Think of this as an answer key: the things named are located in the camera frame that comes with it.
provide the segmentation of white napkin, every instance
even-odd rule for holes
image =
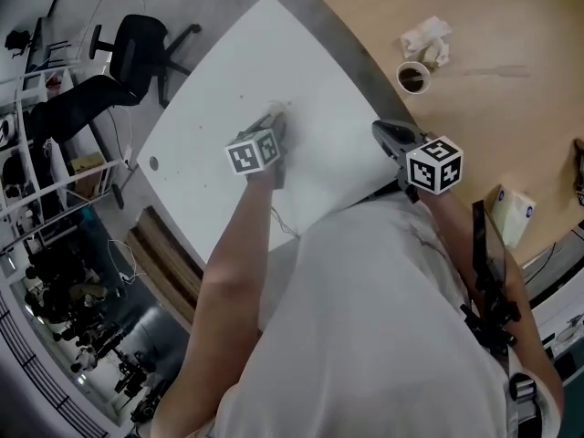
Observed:
[[[435,55],[435,58],[428,60],[428,63],[436,63],[438,67],[441,67],[448,63],[450,52],[450,47],[442,40],[442,37],[448,36],[452,32],[453,30],[448,23],[438,16],[432,16],[400,37],[403,56],[405,58],[413,57],[431,46],[428,57],[432,58],[432,55]]]

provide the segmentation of coffee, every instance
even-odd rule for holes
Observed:
[[[398,75],[403,88],[410,92],[418,92],[423,88],[422,73],[415,68],[406,68]]]

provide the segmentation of cup of coffee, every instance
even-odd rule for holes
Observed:
[[[430,87],[430,70],[420,62],[405,62],[397,69],[398,83],[410,94],[422,94]]]

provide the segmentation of metal grille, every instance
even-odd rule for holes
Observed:
[[[58,386],[37,355],[28,347],[0,294],[0,334],[19,365],[45,399],[84,438],[105,438],[108,433],[93,422]]]

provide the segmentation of chair backrest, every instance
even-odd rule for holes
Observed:
[[[140,99],[148,92],[164,58],[166,34],[162,22],[142,15],[125,16],[118,29],[109,73]]]
[[[140,99],[120,83],[97,75],[47,102],[37,104],[30,112],[27,126],[34,141],[52,137],[62,143],[75,136],[105,109],[139,103]]]

